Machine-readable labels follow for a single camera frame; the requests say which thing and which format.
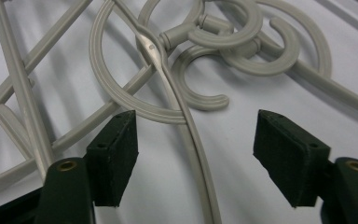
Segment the white background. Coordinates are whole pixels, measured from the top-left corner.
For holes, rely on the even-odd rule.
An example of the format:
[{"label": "white background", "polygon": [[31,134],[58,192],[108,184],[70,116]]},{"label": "white background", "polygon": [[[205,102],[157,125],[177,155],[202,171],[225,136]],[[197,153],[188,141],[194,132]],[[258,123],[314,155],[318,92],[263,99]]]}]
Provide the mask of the white background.
[{"label": "white background", "polygon": [[[74,2],[6,2],[22,57]],[[135,15],[143,2],[126,1]],[[304,10],[324,32],[333,55],[332,78],[358,93],[358,31],[314,1],[287,2]],[[36,83],[34,95],[40,102],[50,140],[68,132],[109,99],[93,76],[88,54],[90,27],[101,4],[99,0],[92,2],[30,75]],[[157,34],[179,24],[190,7],[189,0],[161,1],[150,28]],[[207,11],[216,14],[218,10],[208,3]],[[303,42],[301,58],[315,65],[309,40]],[[181,46],[171,63],[189,45]],[[141,63],[132,32],[116,15],[111,16],[106,27],[103,46],[113,77],[124,85]],[[0,47],[0,84],[7,75]],[[332,148],[331,161],[344,156],[358,159],[358,112],[298,78],[293,81],[287,75],[251,77],[229,68],[219,57],[196,60],[187,69],[186,80],[194,91],[207,95],[223,93],[230,98],[228,108],[221,111],[192,110],[211,167],[223,222],[321,223],[320,200],[316,208],[293,209],[252,155],[257,111],[281,113],[320,138]],[[167,104],[157,76],[135,96],[153,105]],[[7,105],[20,114],[15,97]],[[180,135],[170,125],[139,117],[137,122],[140,154],[130,183],[119,208],[96,209],[98,223],[202,223],[197,188]],[[98,130],[60,158],[83,156]],[[20,152],[0,128],[0,173],[22,161]],[[0,192],[0,204],[41,185],[34,172]]]}]

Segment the gray plastic part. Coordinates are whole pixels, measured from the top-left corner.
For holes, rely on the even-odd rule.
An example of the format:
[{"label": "gray plastic part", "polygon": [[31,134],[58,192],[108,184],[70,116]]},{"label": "gray plastic part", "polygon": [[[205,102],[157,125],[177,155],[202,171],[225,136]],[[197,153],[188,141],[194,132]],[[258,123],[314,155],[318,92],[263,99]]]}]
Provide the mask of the gray plastic part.
[{"label": "gray plastic part", "polygon": [[30,138],[36,164],[42,179],[53,163],[51,144],[48,140],[42,117],[34,99],[28,75],[25,71],[13,32],[7,17],[4,3],[0,0],[0,42],[7,62],[7,69],[13,83],[25,128]]},{"label": "gray plastic part", "polygon": [[228,34],[234,33],[234,25],[231,22],[208,14],[200,16],[200,28],[216,35],[219,35],[222,31]]},{"label": "gray plastic part", "polygon": [[146,119],[163,123],[186,123],[182,111],[159,108],[136,99],[121,89],[109,73],[103,60],[102,37],[103,28],[115,2],[105,1],[92,25],[89,38],[89,57],[94,75],[101,86],[115,101],[130,110],[136,110],[137,114]]},{"label": "gray plastic part", "polygon": [[185,81],[185,70],[195,59],[205,55],[220,55],[218,49],[207,49],[194,46],[179,55],[172,66],[177,84],[188,105],[198,110],[219,110],[228,106],[229,99],[225,95],[203,96],[192,91]]},{"label": "gray plastic part", "polygon": [[195,28],[194,23],[184,23],[161,33],[159,36],[164,42],[165,49],[169,50],[187,41],[187,33]]},{"label": "gray plastic part", "polygon": [[300,46],[295,29],[280,18],[270,20],[270,25],[282,36],[285,48],[281,56],[268,63],[252,62],[243,57],[230,53],[230,49],[221,50],[226,62],[238,70],[254,76],[270,77],[288,71],[297,61]]},{"label": "gray plastic part", "polygon": [[[109,0],[105,1],[100,12],[98,13],[100,18],[106,17],[109,15],[113,7],[115,6],[114,2]],[[168,66],[168,56],[165,48],[159,43],[158,39],[142,24],[140,24],[135,17],[131,14],[131,12],[127,9],[127,7],[121,2],[116,1],[115,11],[118,12],[119,16],[125,16],[123,18],[124,22],[126,22],[130,28],[135,33],[138,41],[144,47],[144,53],[146,53],[147,60],[153,63],[155,68],[158,70],[164,86],[166,88],[167,93],[169,94],[169,100],[172,104],[173,109],[181,109],[178,111],[183,111],[183,114],[186,119],[186,124],[178,125],[180,133],[187,145],[186,149],[188,152],[188,156],[190,158],[190,164],[193,168],[194,175],[196,179],[202,180],[197,181],[201,204],[203,209],[203,214],[205,218],[205,223],[221,223],[220,212],[217,204],[216,195],[214,192],[214,186],[212,181],[211,172],[209,170],[208,162],[206,160],[205,152],[202,147],[202,143],[200,141],[200,137],[198,135],[197,129],[195,128],[194,121],[191,117],[191,114],[186,106],[186,101],[181,96],[179,88],[176,86],[173,76],[171,74],[171,69]],[[97,61],[93,62],[96,58],[93,58],[95,52],[90,51],[90,57],[92,63],[97,63]],[[158,120],[153,118],[156,121],[172,122],[171,119]]]},{"label": "gray plastic part", "polygon": [[[334,80],[330,79],[332,69],[331,54],[324,35],[318,26],[300,10],[283,1],[257,0],[257,3],[275,7],[287,13],[295,20],[297,20],[301,25],[303,25],[306,31],[310,34],[318,54],[318,70],[315,70],[314,68],[306,65],[300,60],[295,63],[292,70],[296,72],[299,77],[302,77],[314,87],[325,92],[328,96],[335,98],[341,103],[348,105],[358,111],[358,94],[346,89],[345,87],[336,83]],[[246,21],[246,18],[244,18],[242,14],[234,13],[234,15],[239,16],[239,19],[242,22]],[[279,47],[279,45],[277,45],[272,39],[263,33],[260,33],[259,37],[262,40],[263,52],[266,52],[272,57],[279,57],[282,54],[283,49]]]},{"label": "gray plastic part", "polygon": [[188,33],[188,39],[195,44],[211,49],[231,49],[252,40],[263,25],[263,15],[253,0],[225,0],[240,7],[249,20],[241,30],[232,35],[213,35],[206,31],[195,29]]}]

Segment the black clamp jaw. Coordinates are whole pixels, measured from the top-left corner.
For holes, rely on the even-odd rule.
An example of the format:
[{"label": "black clamp jaw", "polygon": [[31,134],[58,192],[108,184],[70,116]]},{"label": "black clamp jaw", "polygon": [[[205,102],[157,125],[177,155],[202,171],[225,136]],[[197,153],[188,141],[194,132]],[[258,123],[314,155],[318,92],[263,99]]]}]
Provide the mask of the black clamp jaw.
[{"label": "black clamp jaw", "polygon": [[269,111],[258,113],[254,155],[293,206],[324,200],[323,224],[358,224],[358,160],[328,160],[330,147]]},{"label": "black clamp jaw", "polygon": [[119,206],[137,157],[135,111],[118,114],[83,159],[53,163],[43,188],[0,206],[0,224],[93,224],[94,204]]}]

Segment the circular plastic hook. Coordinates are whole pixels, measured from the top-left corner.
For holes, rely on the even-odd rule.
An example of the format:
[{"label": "circular plastic hook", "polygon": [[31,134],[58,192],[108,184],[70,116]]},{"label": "circular plastic hook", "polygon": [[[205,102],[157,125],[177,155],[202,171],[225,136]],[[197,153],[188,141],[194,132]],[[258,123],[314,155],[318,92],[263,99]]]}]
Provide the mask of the circular plastic hook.
[{"label": "circular plastic hook", "polygon": [[201,46],[194,46],[185,50],[176,59],[172,66],[172,70],[175,71],[175,78],[178,86],[181,89],[183,96],[185,97],[188,105],[198,110],[219,110],[225,108],[229,104],[229,99],[225,95],[204,96],[192,91],[185,81],[185,70],[188,65],[197,58],[205,55],[219,55],[217,49],[206,49]]},{"label": "circular plastic hook", "polygon": [[[92,70],[97,80],[115,102],[127,109],[136,110],[137,115],[141,117],[163,123],[186,123],[182,111],[160,108],[138,100],[124,91],[110,75],[103,58],[102,38],[103,28],[114,6],[115,2],[105,1],[91,28],[89,57]],[[130,22],[136,22],[134,18],[130,18],[130,16],[127,15],[128,13],[123,13],[129,17]]]},{"label": "circular plastic hook", "polygon": [[274,76],[289,70],[296,63],[300,53],[296,31],[289,23],[280,18],[271,19],[269,24],[283,39],[285,48],[280,58],[269,63],[257,63],[238,57],[232,53],[231,49],[222,49],[221,53],[226,62],[244,73],[261,77]]},{"label": "circular plastic hook", "polygon": [[263,25],[263,15],[253,0],[221,0],[233,3],[246,14],[248,21],[241,30],[231,35],[213,35],[209,32],[195,29],[188,33],[188,39],[195,44],[211,49],[231,49],[252,40]]}]

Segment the diagonal plastic bar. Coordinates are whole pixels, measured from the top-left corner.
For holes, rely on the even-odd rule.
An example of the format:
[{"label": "diagonal plastic bar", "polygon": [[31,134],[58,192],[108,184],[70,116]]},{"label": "diagonal plastic bar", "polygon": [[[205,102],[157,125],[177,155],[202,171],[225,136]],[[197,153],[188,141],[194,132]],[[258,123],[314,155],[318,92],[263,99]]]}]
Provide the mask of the diagonal plastic bar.
[{"label": "diagonal plastic bar", "polygon": [[0,0],[0,42],[7,62],[14,92],[21,108],[34,157],[42,179],[53,162],[51,144],[43,120],[38,111],[24,64],[10,28],[4,3]]},{"label": "diagonal plastic bar", "polygon": [[68,30],[92,0],[79,0],[73,4],[48,30],[42,39],[24,58],[25,71],[30,74],[42,61],[61,36]]},{"label": "diagonal plastic bar", "polygon": [[[74,23],[77,17],[84,11],[92,0],[81,0],[71,6],[60,19],[48,30],[44,37],[28,53],[23,60],[25,71],[29,75],[50,49],[57,43],[66,30]],[[0,104],[4,104],[13,94],[13,86],[10,77],[0,85]]]},{"label": "diagonal plastic bar", "polygon": [[[123,88],[129,94],[135,94],[148,79],[152,76],[151,66],[144,67],[139,73]],[[91,130],[95,129],[105,119],[111,116],[120,105],[114,101],[110,101],[94,112],[91,116],[81,122],[74,129],[64,134],[52,144],[54,154],[64,152],[68,147],[72,146],[78,140],[86,136]],[[10,170],[0,174],[0,191],[8,186],[20,181],[28,174],[36,169],[35,160],[31,158]]]},{"label": "diagonal plastic bar", "polygon": [[33,153],[28,133],[13,111],[6,105],[0,105],[0,125],[19,149],[22,156],[26,160],[31,159]]}]

